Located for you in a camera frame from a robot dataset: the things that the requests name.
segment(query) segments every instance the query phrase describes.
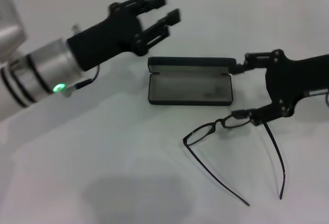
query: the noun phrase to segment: glasses case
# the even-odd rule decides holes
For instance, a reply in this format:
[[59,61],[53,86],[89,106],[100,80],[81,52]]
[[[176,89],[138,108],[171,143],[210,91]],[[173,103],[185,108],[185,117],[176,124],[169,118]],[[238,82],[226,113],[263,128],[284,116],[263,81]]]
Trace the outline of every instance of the glasses case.
[[229,106],[233,102],[228,67],[233,58],[150,57],[149,103]]

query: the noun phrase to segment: eyeglass temple arm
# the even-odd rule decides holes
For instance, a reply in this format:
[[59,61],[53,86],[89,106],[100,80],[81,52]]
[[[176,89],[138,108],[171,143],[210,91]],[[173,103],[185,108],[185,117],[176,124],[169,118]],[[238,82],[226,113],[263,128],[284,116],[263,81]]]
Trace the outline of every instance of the eyeglass temple arm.
[[249,117],[255,126],[290,117],[301,99],[329,92],[329,54],[293,61],[281,49],[247,53],[244,64],[230,66],[229,72],[239,74],[255,68],[266,68],[266,89],[272,103],[258,109],[232,112],[236,119]]
[[241,202],[243,202],[246,206],[250,206],[250,204],[243,199],[242,197],[240,197],[237,193],[235,193],[234,191],[232,191],[231,189],[229,189],[226,185],[224,185],[224,183],[222,183],[207,167],[206,165],[204,165],[204,163],[197,157],[197,155],[192,151],[192,149],[190,148],[190,146],[188,146],[187,144],[184,144],[185,147],[189,150],[189,152],[192,154],[192,156],[195,158],[195,160],[197,160],[197,162],[208,172],[208,174],[210,174],[210,176],[216,180],[222,187],[224,187],[226,190],[228,190],[230,193],[232,193],[235,197],[237,197]]
[[283,182],[282,182],[282,186],[281,186],[281,191],[280,191],[280,199],[282,199],[282,195],[283,195],[283,190],[284,190],[284,185],[285,185],[285,182],[286,182],[286,170],[284,168],[284,164],[283,164],[283,160],[282,160],[282,157],[281,157],[281,153],[279,151],[279,148],[278,148],[278,145],[276,143],[276,140],[274,139],[274,136],[270,130],[270,128],[268,127],[268,124],[266,122],[263,123],[264,126],[265,126],[265,129],[270,137],[270,139],[272,140],[272,143],[274,145],[274,148],[276,149],[277,151],[277,154],[279,156],[279,160],[280,160],[280,163],[281,163],[281,167],[282,167],[282,172],[283,172]]

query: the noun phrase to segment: white tabletop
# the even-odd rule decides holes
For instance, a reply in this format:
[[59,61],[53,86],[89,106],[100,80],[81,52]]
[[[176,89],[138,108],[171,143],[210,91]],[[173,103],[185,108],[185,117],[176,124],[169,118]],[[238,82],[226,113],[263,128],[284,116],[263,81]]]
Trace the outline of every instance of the white tabletop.
[[[29,40],[23,52],[103,20],[124,0],[15,0]],[[281,48],[290,59],[329,52],[329,0],[169,0],[149,26],[180,8],[182,22],[153,56],[233,57]],[[148,103],[147,57],[124,53],[70,99],[54,95],[0,125],[0,223],[328,223],[329,109],[302,100],[264,127],[218,128],[194,149],[251,204],[218,186],[182,146],[198,126],[230,110],[270,102],[265,71],[233,77],[230,107]]]

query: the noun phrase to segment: robotic hand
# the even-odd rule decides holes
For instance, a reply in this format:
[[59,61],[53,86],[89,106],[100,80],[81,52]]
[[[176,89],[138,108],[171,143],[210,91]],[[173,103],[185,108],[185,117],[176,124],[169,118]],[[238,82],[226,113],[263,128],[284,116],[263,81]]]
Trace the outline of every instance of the robotic hand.
[[[0,0],[0,121],[54,92],[65,89],[88,71],[122,53],[138,56],[169,36],[169,26],[180,22],[179,10],[170,12],[147,30],[138,15],[158,9],[166,0],[113,3],[101,23],[66,42],[54,41],[24,57],[15,57],[26,40],[12,0]],[[83,81],[83,87],[92,80]]]
[[232,66],[231,74],[266,68],[266,88],[272,103],[257,109],[232,112],[236,119],[250,118],[258,126],[280,117],[290,117],[303,98],[329,91],[329,54],[306,60],[289,60],[280,49],[269,53],[247,53],[244,64]]

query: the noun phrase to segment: black cable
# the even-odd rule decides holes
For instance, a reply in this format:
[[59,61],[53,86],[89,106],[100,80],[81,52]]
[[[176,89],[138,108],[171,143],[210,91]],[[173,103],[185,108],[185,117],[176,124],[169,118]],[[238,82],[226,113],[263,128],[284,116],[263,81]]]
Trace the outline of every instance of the black cable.
[[87,86],[89,84],[92,84],[96,80],[96,78],[98,77],[99,71],[100,71],[100,66],[98,65],[97,66],[97,72],[96,72],[95,76],[92,79],[87,79],[85,81],[82,81],[80,83],[77,83],[77,84],[74,85],[74,87],[76,89],[81,89],[81,88],[83,88],[83,87],[85,87],[85,86]]
[[281,154],[280,154],[280,151],[279,151],[279,148],[278,148],[278,145],[276,143],[276,140],[274,139],[274,136],[271,132],[271,130],[269,129],[268,125],[266,122],[263,122],[264,126],[265,126],[265,129],[267,130],[267,133],[269,135],[269,137],[271,138],[272,140],[272,143],[274,145],[274,148],[276,148],[276,151],[278,153],[278,156],[279,156],[279,159],[280,159],[280,163],[281,163],[281,167],[282,167],[282,172],[283,172],[283,182],[282,182],[282,187],[281,187],[281,192],[280,192],[280,199],[282,199],[282,195],[283,195],[283,189],[284,189],[284,185],[285,185],[285,182],[286,182],[286,171],[284,169],[284,164],[283,164],[283,160],[282,160],[282,157],[281,157]]

